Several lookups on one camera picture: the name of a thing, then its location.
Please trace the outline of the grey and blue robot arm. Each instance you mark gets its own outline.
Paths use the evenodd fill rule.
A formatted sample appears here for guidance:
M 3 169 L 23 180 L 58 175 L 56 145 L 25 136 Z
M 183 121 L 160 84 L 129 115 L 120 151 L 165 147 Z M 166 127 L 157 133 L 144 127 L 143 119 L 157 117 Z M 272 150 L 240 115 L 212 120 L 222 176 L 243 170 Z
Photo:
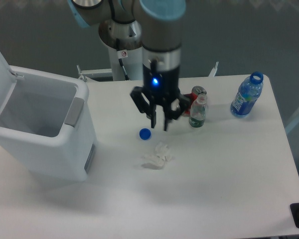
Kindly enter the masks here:
M 181 27 L 186 11 L 183 0 L 70 0 L 77 21 L 89 27 L 107 20 L 137 22 L 143 47 L 143 86 L 130 95 L 140 113 L 156 125 L 156 106 L 164 111 L 164 130 L 190 106 L 178 88 Z

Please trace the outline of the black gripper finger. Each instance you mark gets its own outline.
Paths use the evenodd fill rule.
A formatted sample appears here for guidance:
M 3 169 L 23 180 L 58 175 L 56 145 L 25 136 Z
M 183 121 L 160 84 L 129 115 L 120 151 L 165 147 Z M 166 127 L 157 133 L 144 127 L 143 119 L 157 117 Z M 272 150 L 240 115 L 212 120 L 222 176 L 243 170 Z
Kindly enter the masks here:
M 156 104 L 152 91 L 146 87 L 136 86 L 132 89 L 130 96 L 140 113 L 145 113 L 150 119 L 150 126 L 156 125 Z
M 172 103 L 175 100 L 170 100 L 168 98 L 163 98 L 162 100 L 162 107 L 164 111 L 164 131 L 167 131 L 168 124 L 172 120 L 177 120 L 190 106 L 190 98 L 186 97 L 185 95 L 179 94 L 176 98 L 178 100 L 178 107 L 176 109 L 172 109 Z

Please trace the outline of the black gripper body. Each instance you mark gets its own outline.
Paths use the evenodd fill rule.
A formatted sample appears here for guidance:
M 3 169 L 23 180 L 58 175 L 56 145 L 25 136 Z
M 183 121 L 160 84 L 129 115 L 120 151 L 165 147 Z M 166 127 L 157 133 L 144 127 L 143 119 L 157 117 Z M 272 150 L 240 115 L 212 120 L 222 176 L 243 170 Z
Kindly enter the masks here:
M 144 86 L 142 94 L 149 101 L 141 96 L 142 107 L 149 107 L 150 102 L 155 105 L 171 107 L 179 94 L 178 88 L 180 67 L 165 72 L 152 72 L 148 67 L 143 65 Z

